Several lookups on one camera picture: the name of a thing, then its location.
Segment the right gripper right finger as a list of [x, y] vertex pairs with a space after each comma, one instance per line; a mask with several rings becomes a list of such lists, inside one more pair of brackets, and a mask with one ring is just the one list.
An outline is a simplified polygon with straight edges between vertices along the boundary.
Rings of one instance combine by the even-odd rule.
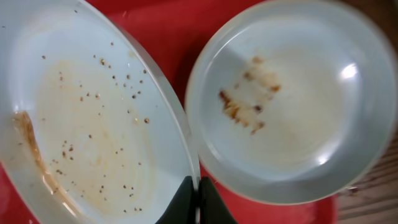
[[209, 177], [199, 187], [200, 224], [238, 224]]

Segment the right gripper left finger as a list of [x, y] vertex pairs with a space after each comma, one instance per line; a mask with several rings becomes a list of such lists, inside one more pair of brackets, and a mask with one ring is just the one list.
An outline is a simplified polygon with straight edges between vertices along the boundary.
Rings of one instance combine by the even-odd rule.
[[195, 224], [196, 192], [191, 176], [186, 176], [156, 224]]

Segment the light blue plate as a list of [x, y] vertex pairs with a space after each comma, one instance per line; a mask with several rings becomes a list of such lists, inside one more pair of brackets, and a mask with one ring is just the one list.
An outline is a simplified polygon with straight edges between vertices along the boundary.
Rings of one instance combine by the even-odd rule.
[[86, 1], [1, 2], [1, 164], [41, 223], [155, 223], [198, 174], [157, 64]]
[[201, 163], [227, 189], [290, 205], [370, 169], [397, 125], [397, 59], [338, 1], [267, 1], [229, 20], [192, 69], [185, 111]]

